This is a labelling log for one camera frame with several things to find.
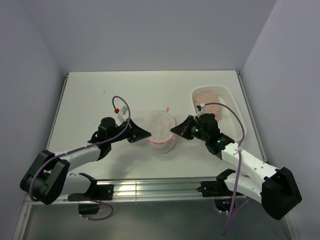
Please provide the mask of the pink bra in basket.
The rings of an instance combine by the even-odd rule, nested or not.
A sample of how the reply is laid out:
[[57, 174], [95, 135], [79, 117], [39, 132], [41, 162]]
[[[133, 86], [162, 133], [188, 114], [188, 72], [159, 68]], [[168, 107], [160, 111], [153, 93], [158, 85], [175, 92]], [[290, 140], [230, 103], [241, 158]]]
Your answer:
[[215, 120], [220, 121], [222, 118], [222, 107], [219, 103], [218, 95], [214, 92], [199, 94], [195, 100], [195, 106], [205, 104], [205, 113], [214, 114]]

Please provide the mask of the white perforated plastic basket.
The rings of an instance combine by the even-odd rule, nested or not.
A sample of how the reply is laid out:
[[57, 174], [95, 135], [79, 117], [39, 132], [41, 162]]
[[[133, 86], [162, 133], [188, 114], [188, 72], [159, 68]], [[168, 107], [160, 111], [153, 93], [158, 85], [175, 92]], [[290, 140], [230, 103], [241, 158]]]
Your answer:
[[[232, 92], [221, 85], [201, 86], [191, 91], [190, 97], [194, 106], [194, 111], [197, 114], [199, 111], [196, 107], [197, 97], [199, 95], [214, 93], [217, 95], [218, 102], [229, 107], [242, 123], [244, 133], [246, 134], [246, 125], [241, 115], [240, 109], [236, 103], [236, 100]], [[236, 142], [239, 142], [243, 136], [241, 125], [236, 119], [235, 115], [228, 110], [225, 106], [221, 106], [221, 119], [217, 121], [218, 127], [222, 133], [232, 138]]]

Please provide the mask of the white mesh laundry bag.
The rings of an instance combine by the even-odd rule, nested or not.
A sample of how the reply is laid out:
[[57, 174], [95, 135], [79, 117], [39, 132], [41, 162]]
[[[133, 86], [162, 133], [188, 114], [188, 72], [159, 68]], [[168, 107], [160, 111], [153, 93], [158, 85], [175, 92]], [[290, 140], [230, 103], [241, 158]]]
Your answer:
[[176, 126], [176, 119], [166, 110], [155, 110], [143, 120], [143, 128], [151, 133], [147, 141], [151, 148], [159, 153], [168, 153], [175, 145], [176, 138], [171, 129]]

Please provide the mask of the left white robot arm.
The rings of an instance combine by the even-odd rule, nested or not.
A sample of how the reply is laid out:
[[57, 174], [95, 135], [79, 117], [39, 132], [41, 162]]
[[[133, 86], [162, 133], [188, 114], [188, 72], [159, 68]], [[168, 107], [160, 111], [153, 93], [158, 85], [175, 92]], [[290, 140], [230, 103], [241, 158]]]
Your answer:
[[19, 187], [29, 194], [32, 201], [45, 205], [53, 203], [62, 195], [95, 199], [98, 196], [97, 179], [83, 172], [72, 174], [72, 171], [102, 160], [111, 151], [113, 143], [122, 140], [135, 143], [148, 137], [151, 137], [151, 133], [129, 118], [117, 125], [114, 118], [105, 117], [85, 146], [62, 153], [41, 151], [23, 176]]

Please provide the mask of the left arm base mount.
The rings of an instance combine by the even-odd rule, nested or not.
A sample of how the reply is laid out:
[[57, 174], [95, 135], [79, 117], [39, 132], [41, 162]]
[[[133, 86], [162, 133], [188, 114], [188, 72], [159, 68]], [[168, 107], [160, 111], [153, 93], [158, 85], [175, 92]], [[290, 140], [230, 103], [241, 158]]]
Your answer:
[[111, 201], [113, 199], [113, 194], [113, 184], [98, 184], [90, 196], [80, 193], [73, 193], [68, 195], [67, 200], [69, 202], [81, 202], [87, 201], [88, 199], [94, 200], [89, 201], [89, 203], [78, 204], [78, 212], [80, 215], [91, 216], [102, 213], [102, 211], [111, 210], [110, 207], [100, 202]]

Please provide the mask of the aluminium rail frame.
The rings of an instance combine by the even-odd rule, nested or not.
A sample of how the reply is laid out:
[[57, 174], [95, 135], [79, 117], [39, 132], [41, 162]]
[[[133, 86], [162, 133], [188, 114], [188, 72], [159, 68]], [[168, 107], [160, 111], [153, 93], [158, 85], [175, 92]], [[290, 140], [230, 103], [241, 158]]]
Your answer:
[[[196, 116], [191, 92], [198, 87], [215, 85], [223, 86], [231, 91], [239, 110], [240, 107], [246, 106], [243, 89], [239, 82], [238, 73], [235, 70], [70, 72], [64, 80], [62, 95], [59, 99], [47, 146], [52, 147], [66, 133], [66, 116], [71, 113], [72, 104], [75, 104], [76, 110], [75, 116], [71, 118], [71, 123], [76, 126], [77, 133], [83, 132], [84, 117], [96, 120], [96, 124], [84, 133], [85, 143], [80, 146], [84, 147], [94, 132], [98, 130], [103, 118], [111, 117], [115, 119], [115, 123], [118, 126], [122, 124], [117, 119], [115, 109], [121, 109], [123, 106], [128, 108], [127, 119], [133, 120], [142, 129], [144, 129], [143, 116], [148, 112], [153, 112], [156, 107], [160, 107], [161, 110], [166, 110], [166, 107], [169, 107], [171, 113], [175, 115], [176, 126], [181, 124], [188, 116], [200, 117]], [[238, 143], [241, 149], [245, 150], [243, 141], [247, 131], [251, 130], [252, 126], [245, 125], [245, 133], [243, 125], [236, 114], [228, 106], [222, 103], [216, 104], [226, 107], [238, 120], [242, 128], [242, 138], [240, 141], [234, 141]], [[195, 153], [190, 156], [192, 160], [198, 159], [203, 154], [208, 154], [215, 163], [222, 165], [222, 169], [219, 172], [215, 172], [212, 177], [154, 179], [113, 179], [110, 175], [97, 177], [94, 174], [87, 173], [97, 180], [97, 185], [114, 185], [112, 200], [100, 201], [100, 203], [109, 205], [111, 201], [116, 200], [165, 201], [202, 197], [202, 194], [197, 191], [197, 188], [201, 186], [201, 182], [214, 181], [220, 173], [227, 169], [235, 170], [236, 174], [240, 175], [240, 166], [224, 162], [211, 154], [203, 141], [196, 138], [187, 140], [176, 134], [174, 136], [175, 139], [183, 140], [186, 143], [198, 143]], [[141, 150], [134, 149], [132, 144], [127, 140], [112, 143], [111, 151], [106, 157], [82, 166], [98, 168], [102, 165], [103, 160], [114, 162], [117, 157], [121, 156], [126, 156], [133, 160], [141, 153]], [[71, 150], [74, 149], [49, 151], [60, 154]], [[75, 175], [81, 172], [77, 167], [71, 173]], [[242, 208], [236, 201], [237, 197], [254, 200], [246, 195], [233, 193], [231, 208], [227, 213], [230, 219]]]

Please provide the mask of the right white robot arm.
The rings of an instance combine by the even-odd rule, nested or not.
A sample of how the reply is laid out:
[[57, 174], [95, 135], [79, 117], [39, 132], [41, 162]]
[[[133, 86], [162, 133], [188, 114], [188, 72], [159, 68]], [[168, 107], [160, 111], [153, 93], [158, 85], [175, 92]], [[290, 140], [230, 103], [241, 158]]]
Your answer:
[[170, 131], [187, 140], [199, 139], [212, 155], [235, 167], [240, 166], [240, 175], [228, 168], [215, 180], [201, 182], [197, 191], [203, 197], [244, 195], [260, 203], [276, 220], [282, 219], [302, 201], [294, 175], [288, 168], [269, 165], [240, 148], [220, 131], [212, 113], [199, 117], [189, 115]]

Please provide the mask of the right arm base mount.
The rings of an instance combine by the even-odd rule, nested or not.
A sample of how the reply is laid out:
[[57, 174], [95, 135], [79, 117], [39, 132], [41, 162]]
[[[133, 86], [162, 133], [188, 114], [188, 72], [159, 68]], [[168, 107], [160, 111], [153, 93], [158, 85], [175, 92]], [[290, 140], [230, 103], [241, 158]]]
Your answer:
[[203, 198], [213, 198], [219, 212], [227, 214], [230, 211], [233, 192], [224, 183], [217, 180], [202, 181], [196, 190], [202, 194]]

